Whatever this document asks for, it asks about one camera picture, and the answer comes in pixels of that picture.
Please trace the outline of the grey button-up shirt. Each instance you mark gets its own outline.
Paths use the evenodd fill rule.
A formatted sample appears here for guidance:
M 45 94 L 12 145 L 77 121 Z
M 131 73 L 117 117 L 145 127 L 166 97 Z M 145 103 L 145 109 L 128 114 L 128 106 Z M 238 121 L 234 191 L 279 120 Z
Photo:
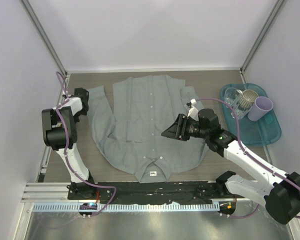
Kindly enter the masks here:
M 197 97 L 184 79 L 168 75 L 130 77 L 113 84 L 110 106 L 103 86 L 90 88 L 87 114 L 92 138 L 105 159 L 140 183 L 166 182 L 196 168 L 209 148 L 203 139 L 162 136 L 186 104 Z

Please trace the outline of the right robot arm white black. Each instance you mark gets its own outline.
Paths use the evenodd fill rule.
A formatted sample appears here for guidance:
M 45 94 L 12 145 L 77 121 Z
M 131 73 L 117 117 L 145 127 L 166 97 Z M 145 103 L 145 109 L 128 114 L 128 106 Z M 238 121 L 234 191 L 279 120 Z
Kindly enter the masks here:
M 198 112 L 198 120 L 179 114 L 163 137 L 188 141 L 191 137 L 205 140 L 208 148 L 235 163 L 251 175 L 247 180 L 233 171 L 216 179 L 216 193 L 223 198 L 239 195 L 264 207 L 278 223 L 286 225 L 300 213 L 300 174 L 286 173 L 249 149 L 239 138 L 223 129 L 210 108 Z

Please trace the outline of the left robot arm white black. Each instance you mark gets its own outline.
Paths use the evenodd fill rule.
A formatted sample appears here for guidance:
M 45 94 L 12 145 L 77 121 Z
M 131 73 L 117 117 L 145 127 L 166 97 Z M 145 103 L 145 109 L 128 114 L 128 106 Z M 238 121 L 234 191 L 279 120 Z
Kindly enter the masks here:
M 92 199 L 97 192 L 94 179 L 84 165 L 77 148 L 78 133 L 76 123 L 89 110 L 89 92 L 76 88 L 74 94 L 61 105 L 41 111 L 43 141 L 63 160 L 70 174 L 67 186 L 70 194 L 81 199 Z

